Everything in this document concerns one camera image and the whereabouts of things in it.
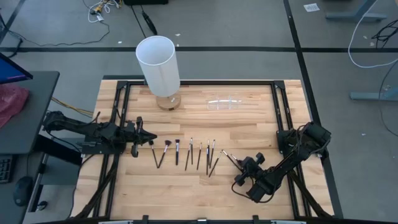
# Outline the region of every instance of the pink cloth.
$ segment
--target pink cloth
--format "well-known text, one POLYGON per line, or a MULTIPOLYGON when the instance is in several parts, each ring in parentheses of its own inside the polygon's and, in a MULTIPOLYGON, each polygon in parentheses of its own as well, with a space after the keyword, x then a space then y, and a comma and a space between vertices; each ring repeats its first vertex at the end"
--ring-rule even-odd
POLYGON ((14 84, 0 85, 0 128, 24 107, 29 90, 14 84))

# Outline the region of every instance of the computer mouse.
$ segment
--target computer mouse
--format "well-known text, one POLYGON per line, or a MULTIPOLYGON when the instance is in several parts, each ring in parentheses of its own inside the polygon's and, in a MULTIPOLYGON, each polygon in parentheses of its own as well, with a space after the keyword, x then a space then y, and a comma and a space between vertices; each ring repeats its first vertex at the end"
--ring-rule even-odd
POLYGON ((31 177, 22 177, 17 181, 12 195, 17 206, 22 207, 29 203, 32 188, 33 180, 31 177))

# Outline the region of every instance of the white cable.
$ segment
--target white cable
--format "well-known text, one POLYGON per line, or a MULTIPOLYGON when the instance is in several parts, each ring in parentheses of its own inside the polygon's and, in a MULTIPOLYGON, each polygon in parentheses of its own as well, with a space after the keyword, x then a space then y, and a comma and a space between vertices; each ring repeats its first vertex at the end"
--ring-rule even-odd
MULTIPOLYGON (((99 21, 100 21, 99 19, 97 19, 97 20, 95 20, 95 21, 91 21, 91 20, 90 20, 90 12, 91 12, 91 9, 92 9, 94 6, 97 6, 97 5, 101 4, 102 2, 103 2, 103 0, 100 0, 99 3, 96 3, 96 4, 92 5, 92 6, 88 9, 88 16, 87 16, 88 22, 94 23, 94 22, 99 22, 99 21)), ((106 13, 110 13, 110 12, 111 12, 111 9, 109 8, 108 5, 113 6, 114 4, 111 3, 111 2, 105 3, 104 8, 105 8, 105 12, 106 12, 106 13)))
POLYGON ((389 63, 384 63, 384 64, 380 64, 380 65, 371 65, 371 66, 363 66, 363 65, 358 65, 356 62, 354 62, 352 56, 351 56, 351 52, 349 51, 351 48, 351 44, 353 43, 354 40, 354 36, 355 36, 355 32, 356 29, 358 28, 359 24, 362 22, 363 18, 365 18, 366 14, 373 8, 373 6, 375 5, 375 3, 377 3, 379 0, 376 0, 373 5, 362 15, 362 18, 359 20, 358 24, 356 25, 354 32, 353 32, 353 36, 351 37, 351 41, 349 42, 349 46, 348 46, 348 55, 349 58, 351 59, 351 61, 354 63, 354 65, 358 66, 359 68, 376 68, 376 67, 382 67, 382 66, 386 66, 386 65, 390 65, 393 63, 396 63, 398 61, 398 58, 393 60, 392 62, 389 63))

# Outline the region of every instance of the white lamp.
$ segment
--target white lamp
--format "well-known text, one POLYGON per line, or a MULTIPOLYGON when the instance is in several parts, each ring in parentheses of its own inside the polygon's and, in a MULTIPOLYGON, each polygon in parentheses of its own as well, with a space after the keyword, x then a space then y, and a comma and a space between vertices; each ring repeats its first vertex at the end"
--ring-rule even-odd
POLYGON ((136 56, 151 92, 163 110, 174 110, 181 103, 176 94, 180 88, 177 58, 173 42, 162 36, 152 36, 138 44, 136 56))

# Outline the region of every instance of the lamp base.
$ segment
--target lamp base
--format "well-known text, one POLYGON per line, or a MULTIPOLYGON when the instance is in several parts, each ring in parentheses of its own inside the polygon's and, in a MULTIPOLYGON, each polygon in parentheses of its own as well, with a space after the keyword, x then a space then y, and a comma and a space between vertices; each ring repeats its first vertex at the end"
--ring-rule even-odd
POLYGON ((181 96, 179 94, 174 94, 169 97, 156 96, 156 103, 162 110, 172 111, 180 106, 181 96))

